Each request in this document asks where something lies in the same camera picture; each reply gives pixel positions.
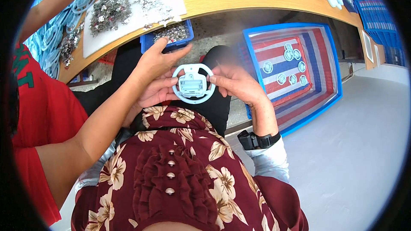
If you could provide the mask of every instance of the red t-shirt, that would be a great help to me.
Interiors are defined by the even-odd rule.
[[[61,216],[34,147],[74,137],[88,116],[69,87],[42,71],[22,43],[16,46],[12,69],[20,95],[17,134],[12,139],[15,161],[32,202],[50,226]]]

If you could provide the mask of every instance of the ruffle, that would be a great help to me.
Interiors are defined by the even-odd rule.
[[[174,149],[176,165],[173,172],[179,181],[178,193],[183,213],[203,224],[215,225],[217,205],[208,190],[211,179],[197,156],[191,157],[189,149],[182,146],[159,146],[142,150],[134,171],[133,210],[137,223],[144,222],[161,212],[162,196],[166,189],[168,150]],[[161,212],[163,216],[175,212]]]

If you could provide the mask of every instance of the maroon floral blouse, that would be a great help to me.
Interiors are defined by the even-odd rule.
[[[143,123],[148,131],[117,147],[99,184],[77,193],[72,230],[138,231],[167,221],[203,231],[308,230],[295,189],[252,177],[200,114],[149,107]]]

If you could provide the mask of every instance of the wooden table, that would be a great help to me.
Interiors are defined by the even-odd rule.
[[[363,29],[361,18],[356,13],[350,13],[345,7],[342,10],[332,8],[327,0],[184,0],[187,14],[182,16],[182,19],[190,19],[198,16],[209,15],[212,13],[220,13],[231,10],[240,9],[283,9],[283,10],[297,10],[302,12],[314,13],[324,15],[330,18],[346,22],[358,28],[360,34],[362,47],[365,53],[364,41],[361,35]],[[58,79],[64,83],[68,83],[81,70],[86,68],[89,64],[104,56],[111,50],[153,30],[160,28],[155,25],[149,30],[139,29],[130,34],[106,45],[86,59],[83,58],[83,39],[80,40],[78,48],[73,52],[74,60],[71,62],[67,70],[64,65],[60,64],[60,74]],[[377,65],[369,60],[365,60],[367,69],[371,69]]]

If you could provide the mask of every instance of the plastic steering wheel part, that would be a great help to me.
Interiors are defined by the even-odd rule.
[[[183,64],[180,65],[173,73],[173,77],[184,70],[185,74],[178,78],[178,86],[173,85],[173,91],[183,102],[197,105],[207,101],[214,93],[215,85],[211,84],[210,90],[207,90],[207,79],[204,75],[199,74],[199,69],[204,69],[208,75],[213,76],[213,72],[205,64]],[[191,100],[190,97],[201,98],[198,100]]]

